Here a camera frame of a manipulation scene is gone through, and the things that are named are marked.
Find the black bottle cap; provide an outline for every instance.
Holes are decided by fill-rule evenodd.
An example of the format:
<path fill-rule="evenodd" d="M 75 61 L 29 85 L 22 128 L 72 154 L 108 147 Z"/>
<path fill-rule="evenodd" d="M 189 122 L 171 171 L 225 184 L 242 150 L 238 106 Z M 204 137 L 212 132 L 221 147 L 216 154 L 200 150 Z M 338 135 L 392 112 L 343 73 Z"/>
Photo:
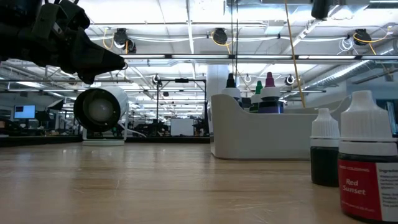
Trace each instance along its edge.
<path fill-rule="evenodd" d="M 226 87 L 225 88 L 236 88 L 235 80 L 234 80 L 234 74 L 230 73 L 228 75 L 228 80 L 226 81 Z"/>

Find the purple bottle cap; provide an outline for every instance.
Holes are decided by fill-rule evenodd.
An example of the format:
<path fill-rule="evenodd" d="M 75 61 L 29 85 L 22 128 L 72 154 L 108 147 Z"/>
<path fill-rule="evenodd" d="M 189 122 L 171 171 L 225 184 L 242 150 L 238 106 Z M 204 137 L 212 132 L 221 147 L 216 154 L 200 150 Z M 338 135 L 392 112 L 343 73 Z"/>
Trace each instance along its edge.
<path fill-rule="evenodd" d="M 266 88 L 275 87 L 274 78 L 272 77 L 272 72 L 267 73 Z"/>

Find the whiteboard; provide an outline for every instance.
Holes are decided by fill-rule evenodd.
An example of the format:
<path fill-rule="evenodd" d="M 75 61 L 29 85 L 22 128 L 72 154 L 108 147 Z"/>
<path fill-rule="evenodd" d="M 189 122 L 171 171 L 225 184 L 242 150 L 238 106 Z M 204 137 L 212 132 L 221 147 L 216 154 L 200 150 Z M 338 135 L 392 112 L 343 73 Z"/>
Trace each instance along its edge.
<path fill-rule="evenodd" d="M 193 136 L 193 119 L 172 119 L 171 120 L 171 135 Z"/>

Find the table surface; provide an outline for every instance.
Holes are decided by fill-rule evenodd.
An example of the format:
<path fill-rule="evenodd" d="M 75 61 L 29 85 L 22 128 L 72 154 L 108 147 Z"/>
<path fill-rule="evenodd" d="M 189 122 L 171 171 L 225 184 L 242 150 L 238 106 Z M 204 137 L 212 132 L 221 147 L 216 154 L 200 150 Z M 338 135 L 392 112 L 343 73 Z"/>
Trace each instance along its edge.
<path fill-rule="evenodd" d="M 209 144 L 0 148 L 1 223 L 360 223 L 309 162 L 223 161 Z"/>

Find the bottle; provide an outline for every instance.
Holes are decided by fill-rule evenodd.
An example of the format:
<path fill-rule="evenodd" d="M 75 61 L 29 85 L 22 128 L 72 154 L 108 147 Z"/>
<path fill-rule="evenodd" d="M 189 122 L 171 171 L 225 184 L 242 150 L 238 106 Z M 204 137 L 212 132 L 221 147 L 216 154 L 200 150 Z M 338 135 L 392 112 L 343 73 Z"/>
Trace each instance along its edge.
<path fill-rule="evenodd" d="M 250 113 L 257 113 L 259 111 L 259 103 L 261 102 L 262 83 L 257 81 L 256 92 L 251 96 Z"/>
<path fill-rule="evenodd" d="M 329 109 L 318 110 L 312 121 L 311 179 L 314 184 L 338 187 L 338 122 L 330 116 Z"/>
<path fill-rule="evenodd" d="M 341 114 L 338 175 L 343 213 L 362 222 L 398 223 L 398 151 L 388 112 L 370 91 L 353 93 Z"/>
<path fill-rule="evenodd" d="M 240 107 L 243 107 L 241 92 L 236 88 L 234 75 L 232 73 L 228 74 L 228 79 L 226 81 L 226 87 L 221 91 L 222 94 L 232 96 L 238 103 Z"/>
<path fill-rule="evenodd" d="M 267 73 L 266 86 L 261 90 L 258 113 L 283 113 L 283 103 L 279 101 L 280 88 L 275 87 L 272 73 Z"/>

